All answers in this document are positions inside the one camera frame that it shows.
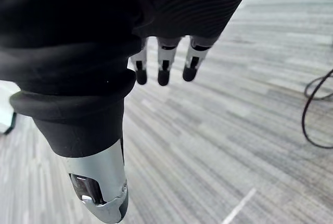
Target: silver metal component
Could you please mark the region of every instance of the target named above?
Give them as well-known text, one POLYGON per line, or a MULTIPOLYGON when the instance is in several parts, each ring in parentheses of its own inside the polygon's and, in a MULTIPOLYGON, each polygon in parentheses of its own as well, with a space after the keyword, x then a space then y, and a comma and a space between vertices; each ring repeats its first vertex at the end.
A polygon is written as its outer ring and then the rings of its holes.
POLYGON ((190 44, 188 46, 188 51, 187 51, 187 56, 186 56, 186 61, 185 61, 185 66, 187 68, 191 68, 191 62, 193 57, 198 57, 199 61, 195 66, 195 69, 199 69, 201 63, 203 60, 206 58, 206 55, 209 51, 209 49, 204 50, 204 51, 197 51, 193 48, 194 46, 194 39, 191 38, 190 44))
POLYGON ((172 63, 175 60, 175 54, 177 46, 181 41, 181 37, 178 38, 162 38, 157 37, 158 42, 158 65, 159 70, 170 71, 172 63), (168 67, 163 67, 163 61, 168 61, 168 67))
POLYGON ((114 198, 112 201, 103 205, 95 205, 92 198, 89 196, 82 196, 82 202, 98 219, 105 223, 118 223, 121 220, 121 213, 119 208, 125 201, 127 195, 127 185, 119 197, 114 198))
POLYGON ((158 45, 158 68, 160 71, 163 70, 163 61, 168 61, 169 65, 167 70, 169 71, 171 69, 172 63, 175 60, 176 50, 176 47, 171 50, 166 50, 163 49, 160 44, 158 45))
MULTIPOLYGON (((108 149, 91 156, 61 158, 69 174, 91 178, 99 184, 101 196, 106 203, 95 204, 91 195, 84 194, 81 200, 85 206, 101 221, 119 222, 121 220, 119 207, 127 195, 127 180, 120 140, 108 149)), ((75 181, 72 180, 72 183, 74 188, 77 187, 75 181)))
POLYGON ((147 69, 147 39, 144 41, 144 44, 142 46, 142 50, 131 56, 131 62, 134 66, 134 70, 137 71, 138 67, 136 65, 137 61, 141 61, 142 62, 142 70, 146 70, 147 69))

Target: robotic fingertip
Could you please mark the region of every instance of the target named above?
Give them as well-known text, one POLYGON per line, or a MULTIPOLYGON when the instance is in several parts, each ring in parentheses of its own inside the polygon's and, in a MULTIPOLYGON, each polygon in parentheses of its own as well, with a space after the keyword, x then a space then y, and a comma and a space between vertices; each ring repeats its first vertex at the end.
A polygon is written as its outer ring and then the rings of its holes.
POLYGON ((146 84, 147 83, 147 71, 146 70, 136 71, 136 81, 140 85, 146 84))
POLYGON ((197 69, 184 67, 183 79, 187 82, 194 80, 197 75, 197 69))
POLYGON ((158 71, 157 81, 161 86, 165 86, 169 83, 170 71, 160 70, 158 71))

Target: ribbed black fabric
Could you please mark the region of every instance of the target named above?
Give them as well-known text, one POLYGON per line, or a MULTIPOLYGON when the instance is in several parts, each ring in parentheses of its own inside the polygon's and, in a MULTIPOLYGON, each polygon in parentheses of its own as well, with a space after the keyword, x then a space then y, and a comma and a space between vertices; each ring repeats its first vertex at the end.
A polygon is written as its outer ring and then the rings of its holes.
POLYGON ((184 35, 216 37, 223 31, 241 0, 161 0, 154 21, 134 33, 174 38, 184 35))

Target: black cord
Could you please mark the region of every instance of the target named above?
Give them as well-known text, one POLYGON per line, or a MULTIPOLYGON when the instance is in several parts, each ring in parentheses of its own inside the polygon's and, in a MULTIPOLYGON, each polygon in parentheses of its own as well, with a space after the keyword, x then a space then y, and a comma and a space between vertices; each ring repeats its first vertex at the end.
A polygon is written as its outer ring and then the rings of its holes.
POLYGON ((319 148, 322 148, 322 149, 333 149, 333 146, 323 146, 323 145, 320 145, 320 144, 317 144, 316 142, 312 141, 311 138, 308 136, 307 132, 306 132, 306 129, 305 129, 305 116, 306 116, 306 113, 308 111, 308 108, 309 108, 309 105, 311 103, 312 100, 325 100, 325 99, 328 99, 329 97, 333 96, 333 93, 329 94, 329 95, 326 95, 324 97, 315 97, 315 94, 317 93, 317 91, 320 89, 320 87, 323 85, 323 83, 329 78, 329 77, 332 77, 332 74, 333 74, 333 70, 329 71, 329 73, 327 73, 325 76, 323 77, 319 77, 319 78, 316 78, 315 80, 311 81, 310 83, 308 83, 308 85, 305 87, 305 90, 304 90, 304 95, 308 98, 308 101, 306 102, 306 105, 304 107, 304 111, 303 111, 303 114, 302 114, 302 130, 303 130, 303 134, 304 134, 304 137, 306 138, 306 140, 311 143, 312 145, 316 146, 316 147, 319 147, 319 148), (321 80, 319 82, 319 84, 316 86, 316 88, 313 90, 313 92, 311 93, 311 95, 308 94, 308 89, 309 87, 316 81, 318 80, 321 80))

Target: black sleeve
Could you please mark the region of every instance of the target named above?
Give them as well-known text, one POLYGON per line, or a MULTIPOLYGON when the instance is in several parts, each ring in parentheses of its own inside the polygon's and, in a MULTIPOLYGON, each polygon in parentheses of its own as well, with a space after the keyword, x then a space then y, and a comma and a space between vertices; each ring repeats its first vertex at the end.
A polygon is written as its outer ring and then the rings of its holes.
POLYGON ((57 154, 87 156, 121 138, 142 1, 0 0, 0 80, 18 84, 14 110, 57 154))

